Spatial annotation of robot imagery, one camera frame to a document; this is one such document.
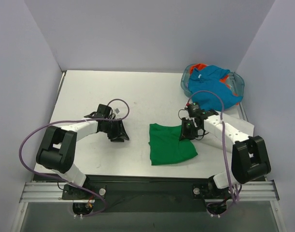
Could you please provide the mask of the green t shirt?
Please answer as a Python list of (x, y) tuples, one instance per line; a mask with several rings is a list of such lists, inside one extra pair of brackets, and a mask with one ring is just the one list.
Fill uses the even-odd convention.
[(189, 140), (180, 140), (181, 126), (149, 125), (151, 165), (172, 165), (195, 158), (198, 153)]

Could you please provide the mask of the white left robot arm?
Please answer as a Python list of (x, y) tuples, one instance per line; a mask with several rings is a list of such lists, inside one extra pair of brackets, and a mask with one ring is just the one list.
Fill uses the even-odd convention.
[(73, 193), (80, 199), (90, 195), (87, 176), (74, 164), (76, 143), (92, 134), (103, 132), (111, 142), (129, 140), (122, 120), (113, 116), (113, 109), (99, 104), (96, 111), (84, 116), (82, 122), (66, 126), (49, 126), (36, 155), (36, 162), (54, 171), (68, 183), (75, 184)]

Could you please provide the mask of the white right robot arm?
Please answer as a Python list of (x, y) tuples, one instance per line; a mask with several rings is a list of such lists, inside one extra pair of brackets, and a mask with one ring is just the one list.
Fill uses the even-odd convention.
[(245, 184), (271, 172), (271, 164), (264, 139), (238, 130), (223, 120), (223, 112), (203, 110), (199, 103), (187, 103), (188, 117), (181, 118), (179, 139), (195, 140), (202, 130), (222, 142), (225, 171), (211, 177), (207, 192), (219, 197), (224, 189), (235, 184)]

